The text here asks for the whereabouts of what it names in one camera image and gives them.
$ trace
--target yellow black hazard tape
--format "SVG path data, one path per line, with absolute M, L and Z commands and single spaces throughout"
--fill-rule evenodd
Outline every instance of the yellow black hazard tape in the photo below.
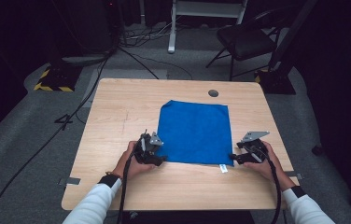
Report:
M 74 91 L 81 70 L 81 67 L 66 67 L 57 69 L 49 66 L 41 75 L 41 78 L 36 83 L 34 90 Z

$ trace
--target black chair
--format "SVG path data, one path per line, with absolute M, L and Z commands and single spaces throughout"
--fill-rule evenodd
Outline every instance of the black chair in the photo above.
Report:
M 295 12 L 296 7 L 294 6 L 271 9 L 260 13 L 258 16 L 247 22 L 243 22 L 242 24 L 219 29 L 217 31 L 217 38 L 224 48 L 213 60 L 211 60 L 206 68 L 208 68 L 208 66 L 210 66 L 211 63 L 217 59 L 231 56 L 231 72 L 229 75 L 229 81 L 232 81 L 233 77 L 238 77 L 268 66 L 266 64 L 262 67 L 249 70 L 241 74 L 233 74 L 234 60 L 243 61 L 267 53 L 272 53 L 272 59 L 274 52 L 277 49 L 280 33 L 283 28 L 291 25 L 296 16 Z M 269 34 L 266 34 L 262 31 L 262 29 L 272 30 Z M 221 56 L 225 50 L 227 50 L 229 54 Z

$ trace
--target blue cloth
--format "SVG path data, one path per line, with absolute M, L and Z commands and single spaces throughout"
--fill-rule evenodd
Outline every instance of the blue cloth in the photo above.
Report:
M 233 166 L 226 105 L 169 101 L 161 107 L 158 136 L 163 146 L 155 155 L 168 156 L 168 161 Z

